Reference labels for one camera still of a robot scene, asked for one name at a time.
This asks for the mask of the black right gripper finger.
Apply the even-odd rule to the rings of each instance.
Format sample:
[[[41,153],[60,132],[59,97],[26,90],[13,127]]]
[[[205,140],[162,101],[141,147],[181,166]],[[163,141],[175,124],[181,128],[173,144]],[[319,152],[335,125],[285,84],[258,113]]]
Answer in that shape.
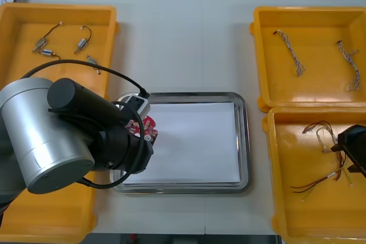
[[[360,173],[365,177],[365,160],[351,157],[352,164],[348,168],[350,173]]]
[[[365,126],[353,125],[337,136],[332,151],[344,151],[355,160],[365,160]]]

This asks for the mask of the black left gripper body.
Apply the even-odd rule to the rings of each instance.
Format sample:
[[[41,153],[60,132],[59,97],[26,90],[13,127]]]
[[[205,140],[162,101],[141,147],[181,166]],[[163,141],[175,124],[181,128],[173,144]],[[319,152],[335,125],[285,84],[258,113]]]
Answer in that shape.
[[[140,137],[130,134],[129,147],[129,172],[131,174],[138,174],[144,171],[153,155],[153,144],[151,141],[144,140],[142,152],[140,152]]]

